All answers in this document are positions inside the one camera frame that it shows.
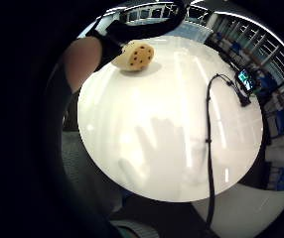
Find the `black sleeve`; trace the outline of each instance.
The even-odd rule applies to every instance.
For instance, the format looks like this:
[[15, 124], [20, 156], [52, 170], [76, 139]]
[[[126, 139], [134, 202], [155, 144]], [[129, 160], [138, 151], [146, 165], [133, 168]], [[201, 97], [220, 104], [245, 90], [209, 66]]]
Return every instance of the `black sleeve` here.
[[44, 173], [49, 192], [65, 210], [67, 217], [80, 218], [88, 237], [121, 238], [118, 230], [100, 214], [93, 213], [81, 203], [66, 175], [62, 159], [63, 117], [71, 101], [72, 93], [68, 85], [65, 68], [59, 64], [47, 85], [43, 101], [43, 156], [46, 157]]

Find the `hand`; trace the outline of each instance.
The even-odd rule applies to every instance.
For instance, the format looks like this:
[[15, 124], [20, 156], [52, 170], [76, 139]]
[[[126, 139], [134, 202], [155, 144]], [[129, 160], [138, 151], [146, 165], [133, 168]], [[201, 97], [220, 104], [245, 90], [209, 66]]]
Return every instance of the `hand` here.
[[112, 37], [108, 35], [102, 36], [96, 30], [91, 31], [90, 36], [99, 39], [100, 43], [102, 44], [102, 56], [100, 64], [95, 71], [99, 71], [106, 64], [122, 54], [122, 47]]

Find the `table surface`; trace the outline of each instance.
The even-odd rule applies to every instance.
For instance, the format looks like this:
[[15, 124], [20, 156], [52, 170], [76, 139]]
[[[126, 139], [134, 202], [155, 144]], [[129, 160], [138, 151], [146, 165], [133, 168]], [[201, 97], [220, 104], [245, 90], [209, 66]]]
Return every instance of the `table surface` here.
[[[150, 65], [124, 72], [107, 64], [83, 85], [78, 127], [94, 162], [123, 187], [152, 199], [195, 201], [209, 197], [206, 93], [216, 73], [234, 71], [192, 40], [145, 40], [155, 49]], [[236, 184], [251, 168], [262, 138], [255, 97], [240, 107], [222, 80], [211, 91], [215, 193]]]

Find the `white table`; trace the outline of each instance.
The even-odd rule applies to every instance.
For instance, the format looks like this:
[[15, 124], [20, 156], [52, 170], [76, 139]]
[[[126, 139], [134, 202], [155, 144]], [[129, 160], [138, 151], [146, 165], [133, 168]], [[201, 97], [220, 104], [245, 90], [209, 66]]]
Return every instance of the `white table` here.
[[[83, 85], [78, 127], [101, 170], [123, 187], [164, 201], [209, 197], [206, 93], [213, 75], [234, 72], [213, 49], [179, 37], [146, 40], [154, 47], [141, 72], [111, 63]], [[222, 80], [211, 92], [215, 193], [230, 188], [250, 169], [259, 151], [259, 104], [240, 107]]]

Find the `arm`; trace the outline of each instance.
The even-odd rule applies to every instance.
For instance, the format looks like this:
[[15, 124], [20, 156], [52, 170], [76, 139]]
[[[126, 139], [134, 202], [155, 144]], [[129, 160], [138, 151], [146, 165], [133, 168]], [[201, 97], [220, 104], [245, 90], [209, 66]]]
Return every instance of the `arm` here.
[[98, 67], [102, 57], [102, 44], [95, 37], [73, 42], [65, 51], [63, 64], [72, 93], [80, 89], [85, 80]]

